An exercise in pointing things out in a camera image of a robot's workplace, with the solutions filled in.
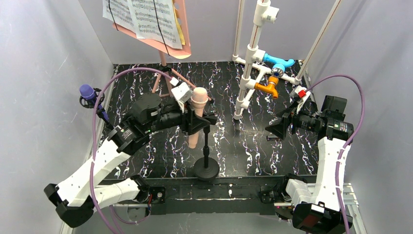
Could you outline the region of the pink microphone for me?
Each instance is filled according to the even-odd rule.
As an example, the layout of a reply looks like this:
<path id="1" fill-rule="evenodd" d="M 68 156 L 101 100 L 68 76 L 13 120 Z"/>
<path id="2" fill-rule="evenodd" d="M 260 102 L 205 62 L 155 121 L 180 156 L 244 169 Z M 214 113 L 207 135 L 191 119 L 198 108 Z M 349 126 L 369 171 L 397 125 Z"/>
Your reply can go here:
<path id="1" fill-rule="evenodd" d="M 202 117 L 205 105 L 208 101 L 207 90 L 202 87 L 196 87 L 193 89 L 191 97 L 191 106 L 194 108 L 194 112 L 197 116 Z M 188 138 L 189 148 L 194 149 L 197 145 L 199 137 L 199 131 L 190 135 Z"/>

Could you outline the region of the black round-base mic stand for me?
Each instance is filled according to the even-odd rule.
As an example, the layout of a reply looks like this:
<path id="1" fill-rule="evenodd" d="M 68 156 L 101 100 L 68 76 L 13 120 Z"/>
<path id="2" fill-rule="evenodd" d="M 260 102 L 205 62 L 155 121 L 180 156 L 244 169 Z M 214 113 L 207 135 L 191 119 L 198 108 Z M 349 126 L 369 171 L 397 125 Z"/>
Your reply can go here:
<path id="1" fill-rule="evenodd" d="M 195 176 L 202 181 L 211 181 L 219 174 L 220 167 L 218 162 L 211 158 L 210 147 L 208 145 L 208 135 L 210 133 L 210 127 L 204 128 L 205 144 L 203 147 L 203 158 L 198 159 L 193 166 L 193 172 Z"/>

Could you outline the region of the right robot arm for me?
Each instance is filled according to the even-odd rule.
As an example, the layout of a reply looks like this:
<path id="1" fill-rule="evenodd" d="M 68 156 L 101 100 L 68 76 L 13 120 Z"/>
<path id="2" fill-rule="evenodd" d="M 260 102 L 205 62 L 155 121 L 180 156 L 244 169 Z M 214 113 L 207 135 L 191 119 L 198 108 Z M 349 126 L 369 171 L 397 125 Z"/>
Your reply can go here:
<path id="1" fill-rule="evenodd" d="M 317 106 L 309 102 L 302 109 L 295 101 L 290 107 L 279 112 L 279 121 L 265 128 L 281 141 L 297 129 L 308 130 L 318 135 L 319 167 L 313 191 L 302 176 L 285 175 L 274 187 L 262 186 L 262 203 L 290 202 L 293 206 L 289 214 L 278 211 L 282 219 L 290 219 L 293 227 L 311 234 L 342 234 L 352 226 L 352 217 L 343 215 L 341 203 L 345 160 L 350 146 L 346 141 L 354 133 L 352 124 L 345 122 L 344 110 L 347 100 L 326 96 L 317 113 Z"/>

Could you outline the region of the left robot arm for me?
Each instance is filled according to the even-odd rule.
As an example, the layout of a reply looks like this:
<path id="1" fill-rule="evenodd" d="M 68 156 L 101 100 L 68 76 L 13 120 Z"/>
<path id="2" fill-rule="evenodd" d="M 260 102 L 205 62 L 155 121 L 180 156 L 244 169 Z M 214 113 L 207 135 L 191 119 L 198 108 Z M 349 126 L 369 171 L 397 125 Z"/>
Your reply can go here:
<path id="1" fill-rule="evenodd" d="M 154 93 L 141 95 L 96 150 L 76 172 L 58 184 L 48 184 L 44 192 L 61 220 L 72 228 L 88 221 L 98 208 L 125 200 L 151 202 L 150 185 L 139 175 L 100 187 L 100 182 L 119 164 L 150 142 L 155 131 L 178 126 L 187 135 L 214 125 L 214 113 L 197 114 L 190 102 L 183 107 L 175 100 L 164 103 Z"/>

